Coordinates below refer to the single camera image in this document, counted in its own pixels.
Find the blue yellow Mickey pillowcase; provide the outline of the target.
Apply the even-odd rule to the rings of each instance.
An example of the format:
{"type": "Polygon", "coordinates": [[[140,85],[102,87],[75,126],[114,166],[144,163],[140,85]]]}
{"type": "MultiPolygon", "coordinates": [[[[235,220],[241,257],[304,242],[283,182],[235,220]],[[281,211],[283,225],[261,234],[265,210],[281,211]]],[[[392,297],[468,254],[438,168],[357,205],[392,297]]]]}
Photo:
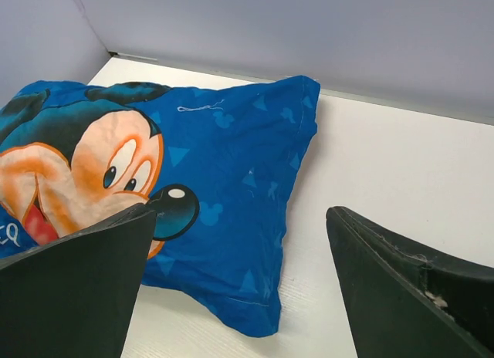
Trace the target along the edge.
{"type": "Polygon", "coordinates": [[[307,76],[220,90],[25,86],[1,109],[2,257],[149,204],[142,282],[246,336],[276,334],[286,209],[319,95],[307,76]]]}

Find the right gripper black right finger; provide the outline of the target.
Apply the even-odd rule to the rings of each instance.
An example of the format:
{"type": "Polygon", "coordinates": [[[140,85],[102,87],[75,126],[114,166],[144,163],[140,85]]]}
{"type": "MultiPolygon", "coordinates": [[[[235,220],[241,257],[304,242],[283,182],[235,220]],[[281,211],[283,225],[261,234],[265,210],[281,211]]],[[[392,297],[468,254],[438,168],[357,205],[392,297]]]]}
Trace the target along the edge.
{"type": "Polygon", "coordinates": [[[491,357],[493,270],[348,208],[327,235],[359,357],[491,357]]]}

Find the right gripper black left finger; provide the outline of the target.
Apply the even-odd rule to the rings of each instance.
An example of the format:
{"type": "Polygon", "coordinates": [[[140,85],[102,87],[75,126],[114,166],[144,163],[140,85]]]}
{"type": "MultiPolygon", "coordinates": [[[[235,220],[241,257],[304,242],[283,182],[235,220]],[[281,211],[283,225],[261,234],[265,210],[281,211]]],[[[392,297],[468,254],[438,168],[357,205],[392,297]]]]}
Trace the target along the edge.
{"type": "Polygon", "coordinates": [[[3,357],[119,357],[156,223],[136,204],[1,260],[3,357]]]}

